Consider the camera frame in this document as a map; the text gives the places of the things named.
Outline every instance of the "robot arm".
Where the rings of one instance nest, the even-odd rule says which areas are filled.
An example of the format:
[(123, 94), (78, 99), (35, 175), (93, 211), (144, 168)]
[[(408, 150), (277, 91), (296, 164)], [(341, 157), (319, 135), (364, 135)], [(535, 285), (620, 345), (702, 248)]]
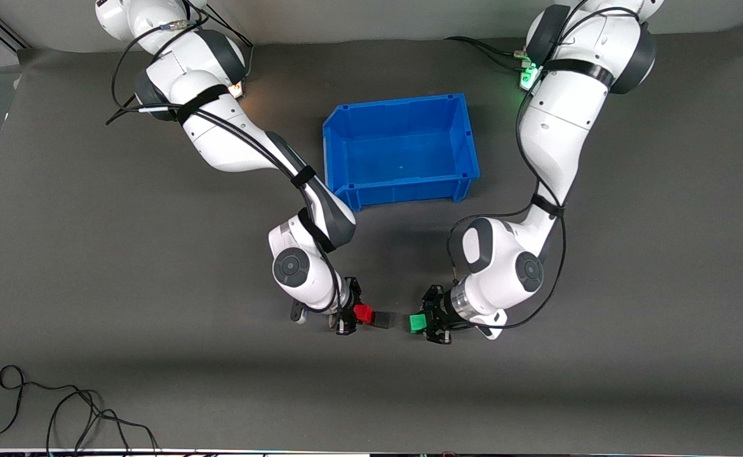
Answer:
[(586, 0), (574, 13), (554, 5), (536, 18), (526, 54), (543, 76), (517, 134), (540, 185), (522, 222), (479, 218), (464, 232), (471, 274), (450, 291), (424, 298), (423, 313), (433, 321), (429, 340), (449, 344), (448, 330), (468, 322), (496, 339), (508, 321), (505, 310), (540, 289), (545, 277), (538, 256), (563, 217), (586, 136), (607, 95), (637, 87), (653, 67), (653, 37), (639, 21), (659, 6), (662, 0)]
[[(195, 8), (206, 4), (206, 0), (190, 1)], [(183, 0), (97, 0), (95, 11), (110, 35), (131, 40), (162, 24), (183, 23), (191, 15), (188, 10), (191, 5)], [(238, 173), (276, 168), (292, 176), (293, 184), (307, 200), (307, 207), (270, 231), (276, 282), (296, 303), (314, 312), (335, 313), (357, 301), (359, 288), (352, 293), (322, 254), (352, 239), (355, 229), (352, 211), (314, 176), (313, 170), (281, 136), (253, 124), (229, 93), (246, 74), (239, 48), (225, 35), (212, 30), (194, 30), (177, 37), (179, 33), (174, 29), (159, 30), (139, 41), (145, 50), (156, 54), (173, 39), (156, 61), (137, 76), (138, 101), (193, 106), (255, 139), (264, 151), (259, 152), (245, 139), (194, 114), (193, 110), (182, 116), (179, 110), (176, 116), (165, 111), (152, 113), (162, 121), (180, 121), (194, 147), (218, 170)]]

